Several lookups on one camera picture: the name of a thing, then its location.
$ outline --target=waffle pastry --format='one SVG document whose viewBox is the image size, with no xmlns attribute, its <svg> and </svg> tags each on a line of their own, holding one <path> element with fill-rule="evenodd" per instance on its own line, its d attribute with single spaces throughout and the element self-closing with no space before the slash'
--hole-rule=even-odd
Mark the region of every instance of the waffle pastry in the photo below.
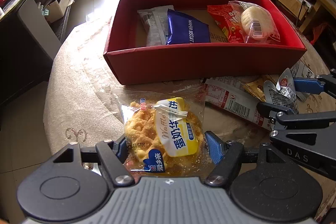
<svg viewBox="0 0 336 224">
<path fill-rule="evenodd" d="M 139 110 L 126 122 L 125 136 L 131 147 L 130 151 L 138 162 L 147 159 L 151 149 L 158 149 L 161 151 L 166 171 L 174 166 L 190 169 L 193 165 L 200 162 L 202 147 L 204 145 L 204 135 L 201 130 L 202 125 L 195 114 L 189 111 L 187 119 L 198 140 L 197 152 L 187 156 L 170 157 L 164 149 L 164 146 L 161 144 L 159 136 L 155 130 L 155 109 L 148 107 L 145 110 L 141 110 L 140 105 L 136 102 L 132 102 L 130 107 Z"/>
</svg>

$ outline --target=white snack packet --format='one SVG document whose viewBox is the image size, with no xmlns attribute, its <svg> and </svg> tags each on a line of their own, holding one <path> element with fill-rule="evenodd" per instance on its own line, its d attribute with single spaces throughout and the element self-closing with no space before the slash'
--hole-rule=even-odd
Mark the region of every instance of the white snack packet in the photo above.
<svg viewBox="0 0 336 224">
<path fill-rule="evenodd" d="M 293 67 L 291 67 L 291 74 L 293 78 L 315 78 L 315 74 L 308 68 L 301 60 L 297 61 Z M 304 102 L 309 97 L 309 93 L 296 92 L 296 96 Z"/>
<path fill-rule="evenodd" d="M 147 47 L 166 44 L 168 38 L 168 9 L 174 10 L 174 6 L 167 5 L 137 11 L 147 32 Z"/>
<path fill-rule="evenodd" d="M 277 86 L 271 81 L 264 82 L 264 94 L 267 103 L 288 107 L 295 114 L 299 113 L 294 80 L 289 68 L 280 75 Z"/>
<path fill-rule="evenodd" d="M 243 85 L 236 77 L 224 76 L 207 79 L 205 101 L 224 110 L 236 114 L 268 130 L 271 129 L 269 119 L 260 116 L 257 110 L 258 98 L 245 92 Z"/>
</svg>

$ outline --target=blue snack packet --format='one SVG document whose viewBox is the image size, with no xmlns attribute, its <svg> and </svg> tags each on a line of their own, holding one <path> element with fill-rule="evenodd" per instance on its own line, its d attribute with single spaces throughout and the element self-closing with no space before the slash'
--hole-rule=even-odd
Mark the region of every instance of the blue snack packet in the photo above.
<svg viewBox="0 0 336 224">
<path fill-rule="evenodd" d="M 209 26 L 198 19 L 168 9 L 167 45 L 187 43 L 210 43 Z"/>
</svg>

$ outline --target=table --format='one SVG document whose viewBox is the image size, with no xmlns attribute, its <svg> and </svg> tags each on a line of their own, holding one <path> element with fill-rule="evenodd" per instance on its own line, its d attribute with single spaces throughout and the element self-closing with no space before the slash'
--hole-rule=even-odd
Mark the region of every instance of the table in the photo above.
<svg viewBox="0 0 336 224">
<path fill-rule="evenodd" d="M 116 140 L 124 133 L 111 91 L 113 87 L 127 87 L 119 84 L 102 55 L 109 23 L 110 18 L 106 18 L 75 27 L 55 57 L 43 117 L 52 153 L 71 141 L 93 146 L 101 140 Z M 315 74 L 329 73 L 312 45 L 304 36 L 301 38 L 308 49 L 301 60 Z M 167 92 L 199 82 L 199 79 L 181 80 L 134 85 L 131 88 Z M 298 102 L 300 113 L 332 111 L 335 110 L 335 103 L 336 100 L 327 94 L 310 95 L 305 102 Z M 265 129 L 208 105 L 205 107 L 203 123 L 203 131 L 206 130 L 212 130 L 223 140 L 238 140 L 245 146 L 256 146 L 268 139 Z M 321 185 L 328 185 L 324 187 L 327 190 L 318 211 L 321 216 L 335 199 L 335 182 L 317 174 L 313 176 Z"/>
</svg>

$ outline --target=red cardboard box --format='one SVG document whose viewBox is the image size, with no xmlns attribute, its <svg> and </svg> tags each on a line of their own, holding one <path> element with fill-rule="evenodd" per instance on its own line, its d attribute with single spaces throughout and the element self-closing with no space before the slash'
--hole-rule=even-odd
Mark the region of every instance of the red cardboard box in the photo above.
<svg viewBox="0 0 336 224">
<path fill-rule="evenodd" d="M 220 42 L 221 30 L 206 8 L 229 1 L 120 0 L 111 21 L 104 58 L 118 81 L 122 85 L 131 85 L 228 75 L 277 74 L 292 67 L 305 53 L 301 39 L 270 0 L 240 1 L 258 4 L 271 13 L 282 45 Z M 175 10 L 182 10 L 209 24 L 211 42 L 217 43 L 142 47 L 146 43 L 146 33 L 137 10 L 163 5 L 174 5 Z"/>
</svg>

